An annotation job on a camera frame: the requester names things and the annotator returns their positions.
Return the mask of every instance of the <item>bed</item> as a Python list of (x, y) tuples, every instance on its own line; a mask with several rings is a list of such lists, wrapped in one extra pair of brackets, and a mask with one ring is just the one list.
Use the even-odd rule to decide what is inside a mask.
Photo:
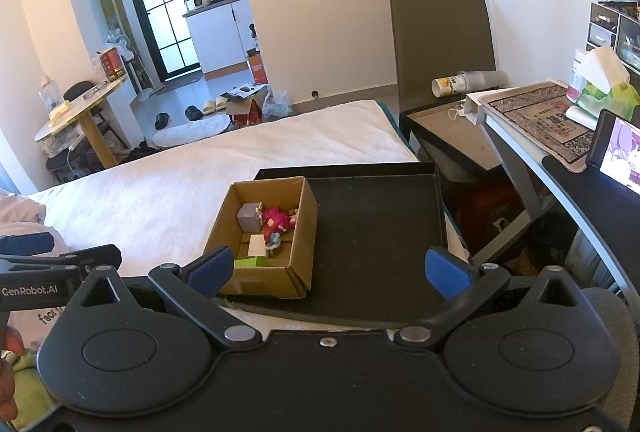
[[(122, 276), (202, 254), (228, 186), (261, 168), (416, 161), (373, 100), (338, 105), (166, 150), (31, 196), (72, 250), (113, 243)], [(452, 252), (463, 256), (447, 220)], [(260, 329), (335, 329), (236, 312)]]

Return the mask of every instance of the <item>human hand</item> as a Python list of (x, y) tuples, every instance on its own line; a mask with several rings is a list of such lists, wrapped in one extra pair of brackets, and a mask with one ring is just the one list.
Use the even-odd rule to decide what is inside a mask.
[[(18, 356), (24, 354), (24, 342), (20, 333), (7, 326), (4, 331), (4, 344), (2, 350), (11, 351)], [(12, 421), (18, 417), (18, 407), (15, 404), (15, 378), (12, 365), (0, 360), (0, 420)]]

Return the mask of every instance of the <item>white cabinet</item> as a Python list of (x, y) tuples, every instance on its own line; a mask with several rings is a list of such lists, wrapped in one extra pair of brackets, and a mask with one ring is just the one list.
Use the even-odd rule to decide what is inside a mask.
[(251, 5), (249, 4), (249, 0), (239, 0), (238, 2), (232, 3), (231, 7), (234, 9), (234, 16), (236, 18), (236, 24), (238, 25), (242, 48), (246, 53), (249, 49), (255, 48), (254, 37), (249, 28), (249, 26), (254, 23)]
[(244, 62), (231, 4), (187, 17), (187, 25), (203, 73)]

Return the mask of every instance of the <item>phone screen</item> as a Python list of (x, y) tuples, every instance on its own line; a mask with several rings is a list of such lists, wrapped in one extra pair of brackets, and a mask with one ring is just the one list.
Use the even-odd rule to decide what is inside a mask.
[(640, 128), (616, 117), (600, 172), (640, 195)]

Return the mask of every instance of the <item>silver bolt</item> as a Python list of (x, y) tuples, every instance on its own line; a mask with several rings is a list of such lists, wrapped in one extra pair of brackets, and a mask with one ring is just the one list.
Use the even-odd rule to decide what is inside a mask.
[(333, 338), (332, 336), (325, 336), (320, 339), (320, 345), (323, 347), (335, 347), (338, 345), (338, 340)]
[(431, 338), (431, 331), (422, 326), (409, 326), (400, 329), (400, 338), (405, 342), (421, 344)]
[(225, 330), (225, 338), (231, 342), (248, 342), (254, 336), (255, 329), (249, 326), (232, 326)]

